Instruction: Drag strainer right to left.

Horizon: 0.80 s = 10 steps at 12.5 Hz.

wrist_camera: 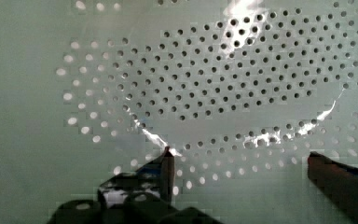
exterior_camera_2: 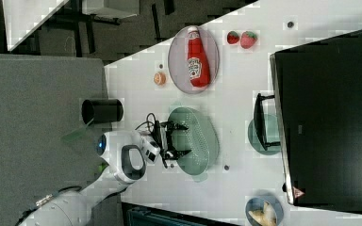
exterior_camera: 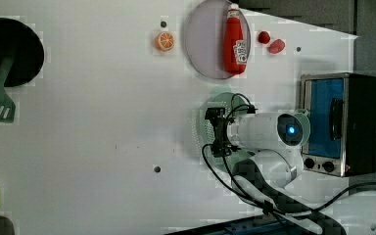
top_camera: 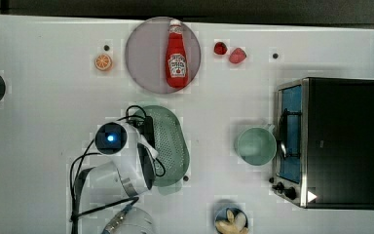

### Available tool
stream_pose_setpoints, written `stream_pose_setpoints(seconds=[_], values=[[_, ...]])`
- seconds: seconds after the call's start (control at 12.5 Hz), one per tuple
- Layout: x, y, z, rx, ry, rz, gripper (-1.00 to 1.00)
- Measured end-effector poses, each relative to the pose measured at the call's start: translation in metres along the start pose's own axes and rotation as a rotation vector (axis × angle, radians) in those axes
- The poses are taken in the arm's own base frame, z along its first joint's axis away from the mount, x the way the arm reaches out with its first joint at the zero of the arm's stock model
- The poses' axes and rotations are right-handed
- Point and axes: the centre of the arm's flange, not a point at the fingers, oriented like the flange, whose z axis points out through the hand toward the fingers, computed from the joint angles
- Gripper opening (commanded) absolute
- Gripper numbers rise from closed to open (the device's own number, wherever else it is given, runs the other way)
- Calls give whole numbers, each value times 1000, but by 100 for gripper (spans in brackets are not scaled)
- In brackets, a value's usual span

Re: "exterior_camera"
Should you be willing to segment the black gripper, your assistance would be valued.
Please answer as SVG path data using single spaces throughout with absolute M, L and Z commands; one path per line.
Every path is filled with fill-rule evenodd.
M 228 140 L 227 128 L 232 118 L 227 118 L 224 108 L 207 108 L 205 120 L 212 125 L 214 140 L 211 144 L 211 153 L 215 158 L 224 158 L 237 152 L 239 147 Z

